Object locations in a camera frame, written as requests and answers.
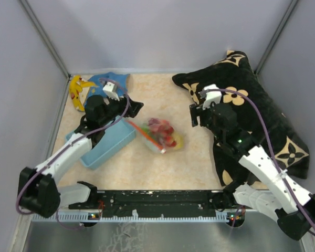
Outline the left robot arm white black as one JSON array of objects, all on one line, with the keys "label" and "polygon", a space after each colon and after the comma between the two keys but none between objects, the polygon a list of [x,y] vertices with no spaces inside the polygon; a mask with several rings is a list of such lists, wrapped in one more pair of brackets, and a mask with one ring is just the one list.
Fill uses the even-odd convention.
[{"label": "left robot arm white black", "polygon": [[96,147],[107,128],[123,117],[136,117],[143,106],[142,102],[133,101],[128,95],[117,100],[100,95],[89,97],[85,113],[65,145],[43,163],[25,167],[20,172],[15,203],[17,212],[49,218],[62,206],[78,203],[87,208],[95,207],[99,196],[93,185],[78,182],[58,187],[58,183],[83,155]]}]

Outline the light blue plastic basket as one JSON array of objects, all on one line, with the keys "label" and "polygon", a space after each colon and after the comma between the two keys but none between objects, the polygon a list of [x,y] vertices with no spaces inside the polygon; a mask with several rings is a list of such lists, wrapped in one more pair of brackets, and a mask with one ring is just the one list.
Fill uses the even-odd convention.
[{"label": "light blue plastic basket", "polygon": [[121,119],[117,124],[105,130],[104,136],[93,148],[89,148],[91,138],[88,136],[70,146],[60,158],[65,158],[69,165],[73,165],[79,160],[84,167],[96,170],[134,140],[135,137],[135,129],[124,119]]}]

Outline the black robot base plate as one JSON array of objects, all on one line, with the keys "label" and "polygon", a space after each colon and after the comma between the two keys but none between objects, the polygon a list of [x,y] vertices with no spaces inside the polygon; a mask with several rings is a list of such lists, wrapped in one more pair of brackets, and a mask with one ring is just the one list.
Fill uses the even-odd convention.
[{"label": "black robot base plate", "polygon": [[233,197],[224,191],[171,190],[93,192],[86,202],[69,205],[69,209],[102,211],[102,217],[214,217],[216,211],[237,207]]}]

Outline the purple grape bunch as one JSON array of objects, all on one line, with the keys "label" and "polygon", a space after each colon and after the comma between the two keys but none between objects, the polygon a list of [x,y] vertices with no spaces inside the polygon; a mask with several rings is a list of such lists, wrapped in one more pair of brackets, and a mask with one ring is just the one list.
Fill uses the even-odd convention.
[{"label": "purple grape bunch", "polygon": [[150,118],[148,120],[148,127],[151,132],[159,132],[161,126],[163,126],[163,123],[158,118]]}]

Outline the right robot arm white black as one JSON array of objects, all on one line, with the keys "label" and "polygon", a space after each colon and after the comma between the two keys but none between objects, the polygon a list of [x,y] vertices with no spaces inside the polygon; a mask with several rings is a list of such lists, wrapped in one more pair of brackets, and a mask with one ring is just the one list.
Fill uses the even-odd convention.
[{"label": "right robot arm white black", "polygon": [[224,202],[234,208],[243,205],[274,220],[291,239],[300,240],[315,227],[315,193],[278,170],[272,158],[250,133],[237,122],[237,114],[227,104],[208,108],[190,105],[192,126],[211,130],[223,152],[252,173],[269,192],[262,193],[245,182],[234,181],[224,194]]}]

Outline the clear zip bag orange zipper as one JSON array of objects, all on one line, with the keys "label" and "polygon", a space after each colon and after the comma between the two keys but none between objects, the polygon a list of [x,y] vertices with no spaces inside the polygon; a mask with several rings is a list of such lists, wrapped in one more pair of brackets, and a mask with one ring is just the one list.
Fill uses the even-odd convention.
[{"label": "clear zip bag orange zipper", "polygon": [[[170,137],[164,139],[160,134],[161,130],[159,132],[151,132],[149,130],[148,120],[143,124],[136,124],[130,120],[126,120],[126,122],[136,130],[136,132],[140,135],[142,142],[151,151],[159,154],[164,154],[170,151],[178,151],[184,147],[183,136],[180,133],[178,133],[175,129]],[[170,124],[170,122],[165,119],[160,120],[163,124]]]}]

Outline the red strawberry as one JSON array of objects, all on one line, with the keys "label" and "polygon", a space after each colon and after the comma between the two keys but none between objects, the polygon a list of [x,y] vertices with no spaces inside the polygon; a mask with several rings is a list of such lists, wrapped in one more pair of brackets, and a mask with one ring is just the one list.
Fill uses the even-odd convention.
[{"label": "red strawberry", "polygon": [[161,126],[161,136],[162,138],[168,138],[170,137],[174,132],[174,128],[170,124],[162,124]]}]

